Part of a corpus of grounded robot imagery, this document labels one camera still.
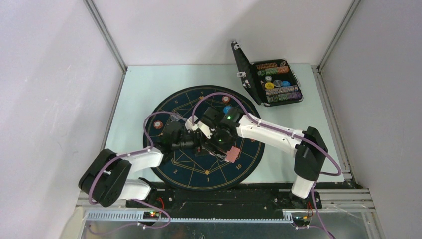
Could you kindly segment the blue small blind button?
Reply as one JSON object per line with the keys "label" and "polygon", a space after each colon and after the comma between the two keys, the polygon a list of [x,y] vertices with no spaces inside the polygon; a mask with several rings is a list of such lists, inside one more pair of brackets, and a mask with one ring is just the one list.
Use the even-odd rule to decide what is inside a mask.
{"label": "blue small blind button", "polygon": [[231,109],[231,106],[225,106],[224,108],[223,108],[223,112],[226,114],[226,113],[228,113],[228,111]]}

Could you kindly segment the clear dealer button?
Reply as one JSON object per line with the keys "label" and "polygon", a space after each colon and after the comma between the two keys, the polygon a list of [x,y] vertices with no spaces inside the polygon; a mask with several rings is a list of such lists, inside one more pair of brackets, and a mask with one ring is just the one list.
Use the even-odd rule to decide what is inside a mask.
{"label": "clear dealer button", "polygon": [[171,121],[180,121],[180,120],[183,120],[183,117],[180,114],[173,113],[170,116],[170,119],[171,119]]}

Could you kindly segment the red poker chip stack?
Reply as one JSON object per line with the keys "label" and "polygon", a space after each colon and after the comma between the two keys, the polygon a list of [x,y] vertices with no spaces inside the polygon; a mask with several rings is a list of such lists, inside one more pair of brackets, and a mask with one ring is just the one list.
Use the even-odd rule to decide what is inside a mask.
{"label": "red poker chip stack", "polygon": [[222,100],[222,102],[223,102],[223,103],[229,103],[229,102],[230,102],[230,100],[231,100],[231,97],[229,97],[229,96],[223,96],[223,97],[221,98],[221,100]]}

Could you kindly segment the pink playing card deck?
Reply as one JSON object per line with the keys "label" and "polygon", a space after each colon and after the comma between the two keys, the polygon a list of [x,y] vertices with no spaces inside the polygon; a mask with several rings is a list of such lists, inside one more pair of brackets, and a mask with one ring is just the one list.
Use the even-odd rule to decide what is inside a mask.
{"label": "pink playing card deck", "polygon": [[241,150],[239,148],[232,146],[231,149],[226,153],[224,160],[226,162],[234,163],[237,160],[240,152]]}

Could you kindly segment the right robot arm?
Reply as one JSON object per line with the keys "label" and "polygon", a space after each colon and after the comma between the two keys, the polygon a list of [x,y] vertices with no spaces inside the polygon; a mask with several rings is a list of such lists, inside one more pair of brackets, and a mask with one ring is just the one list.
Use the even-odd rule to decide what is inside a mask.
{"label": "right robot arm", "polygon": [[189,119],[209,143],[214,143],[210,153],[220,150],[224,160],[232,161],[238,156],[232,149],[238,138],[252,139],[275,147],[294,158],[295,181],[289,200],[295,208],[304,207],[309,194],[322,174],[322,166],[329,157],[328,149],[320,132],[308,127],[301,131],[282,127],[260,119],[244,109],[231,108],[227,113],[209,107],[202,117]]}

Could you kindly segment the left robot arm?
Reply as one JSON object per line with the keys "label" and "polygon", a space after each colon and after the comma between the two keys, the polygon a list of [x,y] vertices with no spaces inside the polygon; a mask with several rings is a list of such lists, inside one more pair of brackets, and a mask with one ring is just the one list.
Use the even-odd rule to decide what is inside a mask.
{"label": "left robot arm", "polygon": [[155,168],[169,161],[175,151],[200,150],[212,130],[202,122],[170,122],[152,145],[131,153],[117,155],[102,150],[79,180],[78,187],[88,194],[90,203],[109,207],[118,200],[138,199],[145,207],[157,202],[157,193],[145,179],[131,179],[134,173]]}

